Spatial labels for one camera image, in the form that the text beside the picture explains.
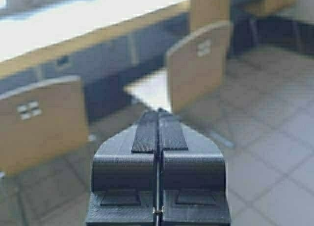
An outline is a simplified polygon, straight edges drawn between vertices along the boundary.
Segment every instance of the white floor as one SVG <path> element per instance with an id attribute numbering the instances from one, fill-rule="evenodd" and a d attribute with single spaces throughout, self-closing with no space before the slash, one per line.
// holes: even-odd
<path id="1" fill-rule="evenodd" d="M 224 85 L 182 111 L 183 122 L 217 142 L 228 164 L 232 226 L 305 226 L 314 222 L 314 58 L 259 47 L 229 60 Z M 101 142 L 144 110 L 130 106 L 94 124 Z M 19 175 L 32 226 L 83 225 L 90 157 L 97 144 Z M 0 225 L 15 225 L 0 198 Z"/>

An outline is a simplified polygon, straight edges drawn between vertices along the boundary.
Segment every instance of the wooden chair backrest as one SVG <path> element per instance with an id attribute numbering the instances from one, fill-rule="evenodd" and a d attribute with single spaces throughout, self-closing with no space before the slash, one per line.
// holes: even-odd
<path id="1" fill-rule="evenodd" d="M 13 175 L 86 144 L 82 83 L 65 76 L 0 95 L 0 171 Z"/>
<path id="2" fill-rule="evenodd" d="M 172 112 L 178 112 L 222 83 L 231 31 L 229 21 L 219 21 L 193 32 L 167 52 Z"/>

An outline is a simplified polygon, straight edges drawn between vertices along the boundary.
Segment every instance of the chair leg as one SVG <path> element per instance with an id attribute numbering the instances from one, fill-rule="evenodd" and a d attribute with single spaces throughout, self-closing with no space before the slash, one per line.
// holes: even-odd
<path id="1" fill-rule="evenodd" d="M 218 141 L 219 143 L 223 144 L 224 146 L 226 146 L 229 149 L 233 149 L 235 148 L 235 143 L 234 143 L 234 133 L 232 128 L 230 127 L 230 124 L 228 122 L 228 112 L 226 111 L 226 109 L 223 107 L 223 105 L 219 106 L 221 109 L 221 113 L 222 116 L 225 117 L 227 119 L 227 132 L 230 134 L 231 140 L 229 140 L 228 138 L 222 136 L 221 134 L 217 133 L 215 130 L 211 129 L 209 131 L 209 135 L 211 138 L 215 139 L 216 141 Z"/>
<path id="2" fill-rule="evenodd" d="M 303 52 L 302 38 L 297 21 L 292 20 L 292 28 L 295 37 L 295 44 L 299 52 Z"/>
<path id="3" fill-rule="evenodd" d="M 258 46 L 260 44 L 259 31 L 256 24 L 256 18 L 250 18 L 250 28 L 253 35 L 253 43 L 254 46 Z"/>

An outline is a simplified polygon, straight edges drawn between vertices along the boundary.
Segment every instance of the blurry background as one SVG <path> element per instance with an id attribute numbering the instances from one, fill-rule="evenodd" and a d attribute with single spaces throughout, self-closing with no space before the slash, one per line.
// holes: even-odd
<path id="1" fill-rule="evenodd" d="M 224 80 L 178 114 L 226 158 L 233 226 L 311 225 L 314 0 L 227 3 L 233 32 Z M 0 225 L 83 224 L 93 154 L 150 106 L 125 87 L 166 66 L 166 51 L 190 33 L 189 11 L 189 0 L 0 0 L 0 132 L 8 137 L 8 127 L 21 125 L 0 146 L 20 166 L 0 180 Z M 59 81 L 72 75 L 79 87 Z M 71 93 L 77 100 L 66 103 Z M 10 100 L 16 94 L 21 100 Z M 62 133 L 68 139 L 56 132 L 64 119 L 78 127 Z M 33 155 L 48 145 L 40 137 L 62 141 L 26 167 L 19 163 L 23 152 L 32 157 L 29 149 L 6 151 L 21 137 L 37 142 Z"/>

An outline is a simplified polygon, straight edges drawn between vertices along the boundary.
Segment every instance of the floor tile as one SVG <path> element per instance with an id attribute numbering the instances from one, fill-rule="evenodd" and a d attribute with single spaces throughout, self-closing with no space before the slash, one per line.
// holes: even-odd
<path id="1" fill-rule="evenodd" d="M 314 145 L 313 135 L 314 117 L 307 113 L 299 113 L 289 121 L 285 122 L 281 129 L 288 134 Z"/>
<path id="2" fill-rule="evenodd" d="M 314 196 L 289 180 L 284 180 L 255 206 L 281 226 L 312 225 Z"/>
<path id="3" fill-rule="evenodd" d="M 12 198 L 10 198 L 10 202 L 2 201 L 0 203 L 0 222 L 14 222 L 18 218 L 14 215 L 17 212 L 17 202 Z"/>
<path id="4" fill-rule="evenodd" d="M 213 130 L 234 142 L 236 148 L 245 148 L 263 134 L 271 131 L 268 126 L 242 111 L 234 111 L 224 117 L 214 124 Z"/>
<path id="5" fill-rule="evenodd" d="M 314 192 L 314 157 L 303 163 L 291 176 Z"/>
<path id="6" fill-rule="evenodd" d="M 248 75 L 256 72 L 256 68 L 239 59 L 233 58 L 227 61 L 226 74 L 231 78 L 238 79 L 242 77 L 247 77 Z"/>
<path id="7" fill-rule="evenodd" d="M 289 58 L 291 55 L 294 53 L 278 47 L 260 46 L 245 53 L 241 58 L 260 69 L 266 69 L 269 64 Z"/>
<path id="8" fill-rule="evenodd" d="M 243 210 L 246 207 L 245 203 L 242 202 L 239 197 L 237 197 L 230 191 L 227 194 L 227 199 L 229 204 L 229 210 L 231 213 L 231 218 L 234 218 L 241 210 Z"/>
<path id="9" fill-rule="evenodd" d="M 259 71 L 247 77 L 239 79 L 239 83 L 249 88 L 254 88 L 263 93 L 272 92 L 287 82 L 284 77 L 278 77 L 267 73 L 266 71 Z"/>
<path id="10" fill-rule="evenodd" d="M 287 101 L 267 94 L 252 102 L 246 108 L 246 111 L 258 120 L 272 127 L 277 127 L 291 117 L 297 111 L 297 108 Z"/>
<path id="11" fill-rule="evenodd" d="M 314 66 L 310 70 L 303 70 L 295 81 L 314 88 Z"/>
<path id="12" fill-rule="evenodd" d="M 252 155 L 242 153 L 227 165 L 228 187 L 252 201 L 279 179 L 280 175 Z"/>
<path id="13" fill-rule="evenodd" d="M 80 180 L 83 181 L 84 185 L 89 189 L 90 187 L 90 174 L 91 174 L 91 166 L 92 160 L 89 158 L 80 160 L 78 162 L 71 164 L 75 172 L 77 173 Z"/>
<path id="14" fill-rule="evenodd" d="M 79 196 L 85 191 L 85 187 L 70 170 L 65 170 L 47 178 L 30 189 L 25 194 L 30 206 L 37 216 L 43 216 L 49 211 L 60 207 L 67 201 Z"/>
<path id="15" fill-rule="evenodd" d="M 280 131 L 259 139 L 249 148 L 254 154 L 282 172 L 289 172 L 313 150 Z"/>
<path id="16" fill-rule="evenodd" d="M 56 211 L 49 214 L 43 220 L 43 226 L 83 226 L 87 207 L 89 202 L 89 194 L 85 193 L 73 201 L 64 204 Z"/>
<path id="17" fill-rule="evenodd" d="M 27 204 L 24 194 L 21 194 L 22 205 L 19 204 L 17 195 L 11 195 L 0 203 L 0 225 L 1 222 L 6 222 L 4 225 L 19 225 L 22 222 L 21 211 L 24 211 L 26 220 L 29 225 L 39 226 L 34 213 L 29 204 Z"/>
<path id="18" fill-rule="evenodd" d="M 115 112 L 100 121 L 94 123 L 94 126 L 101 132 L 106 140 L 116 133 L 126 129 L 139 119 L 137 114 L 133 111 L 133 106 Z"/>
<path id="19" fill-rule="evenodd" d="M 266 71 L 276 77 L 295 78 L 312 67 L 314 67 L 313 59 L 295 54 L 268 65 Z"/>
<path id="20" fill-rule="evenodd" d="M 234 80 L 226 80 L 219 90 L 220 98 L 236 108 L 246 108 L 260 93 L 252 88 L 240 85 Z"/>
<path id="21" fill-rule="evenodd" d="M 310 116 L 314 117 L 314 101 L 310 102 L 309 105 L 305 108 L 305 110 Z"/>
<path id="22" fill-rule="evenodd" d="M 81 160 L 91 158 L 90 157 L 91 155 L 92 155 L 92 152 L 90 151 L 90 146 L 86 145 L 82 148 L 79 148 L 79 149 L 65 155 L 65 158 L 70 163 L 76 163 L 76 162 L 79 162 Z"/>
<path id="23" fill-rule="evenodd" d="M 35 166 L 18 174 L 22 187 L 27 188 L 48 176 L 54 176 L 60 171 L 67 169 L 65 160 L 60 157 L 47 163 Z"/>
<path id="24" fill-rule="evenodd" d="M 232 221 L 232 226 L 273 226 L 273 224 L 253 209 L 247 209 Z"/>
<path id="25" fill-rule="evenodd" d="M 212 123 L 231 111 L 232 107 L 219 98 L 206 95 L 183 109 L 179 115 L 183 121 L 201 128 L 208 128 Z"/>
<path id="26" fill-rule="evenodd" d="M 279 97 L 297 108 L 305 107 L 314 100 L 313 88 L 297 81 L 291 81 L 276 88 L 272 94 Z"/>

